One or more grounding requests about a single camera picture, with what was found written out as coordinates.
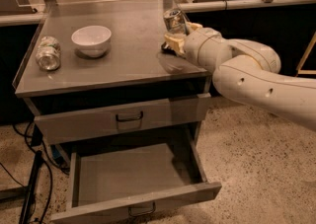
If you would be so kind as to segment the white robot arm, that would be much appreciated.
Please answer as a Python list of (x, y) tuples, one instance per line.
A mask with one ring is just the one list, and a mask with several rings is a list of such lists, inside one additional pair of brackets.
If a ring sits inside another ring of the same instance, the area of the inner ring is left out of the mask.
[(212, 75), (223, 97), (251, 105), (316, 130), (316, 80), (284, 76), (269, 46), (187, 22), (165, 33), (165, 42), (189, 63)]

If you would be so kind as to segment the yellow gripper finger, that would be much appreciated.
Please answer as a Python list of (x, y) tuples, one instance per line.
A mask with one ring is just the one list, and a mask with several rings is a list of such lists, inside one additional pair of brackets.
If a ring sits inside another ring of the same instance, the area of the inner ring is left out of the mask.
[(185, 35), (184, 34), (171, 34), (165, 33), (164, 39), (165, 42), (178, 54), (183, 56), (184, 52), (184, 44), (185, 44)]
[(201, 24), (199, 23), (192, 23), (192, 22), (186, 22), (187, 32), (190, 34), (194, 32), (197, 29), (201, 28)]

